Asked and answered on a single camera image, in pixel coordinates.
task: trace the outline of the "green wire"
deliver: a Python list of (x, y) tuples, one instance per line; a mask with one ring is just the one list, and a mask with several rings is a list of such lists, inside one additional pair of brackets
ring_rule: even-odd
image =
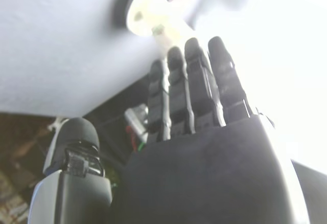
[(138, 151), (141, 151), (142, 148), (145, 146), (145, 143), (144, 142), (141, 142), (141, 144), (138, 146)]

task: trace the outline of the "red wire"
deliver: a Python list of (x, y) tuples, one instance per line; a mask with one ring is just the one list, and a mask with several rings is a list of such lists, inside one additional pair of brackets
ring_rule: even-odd
[(131, 126), (126, 127), (126, 132), (131, 135), (131, 144), (133, 147), (133, 151), (137, 151), (137, 145), (136, 145), (136, 135), (132, 129)]

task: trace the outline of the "robotic hand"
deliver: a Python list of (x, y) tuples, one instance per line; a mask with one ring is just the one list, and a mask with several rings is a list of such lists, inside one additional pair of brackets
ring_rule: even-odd
[(170, 49), (168, 78), (153, 63), (147, 146), (131, 155), (112, 203), (95, 129), (67, 121), (29, 223), (309, 223), (272, 124), (249, 106), (221, 39), (208, 49), (195, 38), (184, 53)]

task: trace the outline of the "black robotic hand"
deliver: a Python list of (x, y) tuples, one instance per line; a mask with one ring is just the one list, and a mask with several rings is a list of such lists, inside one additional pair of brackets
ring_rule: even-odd
[(150, 71), (149, 136), (134, 153), (109, 223), (309, 223), (291, 164), (269, 120), (248, 105), (219, 37), (197, 39)]

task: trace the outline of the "white surface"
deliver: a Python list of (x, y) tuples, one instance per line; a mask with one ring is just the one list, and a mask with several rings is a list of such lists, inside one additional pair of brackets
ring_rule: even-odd
[(327, 173), (327, 0), (216, 5), (197, 22), (219, 35), (246, 92), (275, 123), (289, 157)]
[(152, 38), (112, 29), (113, 0), (0, 0), (0, 111), (82, 116), (143, 76)]

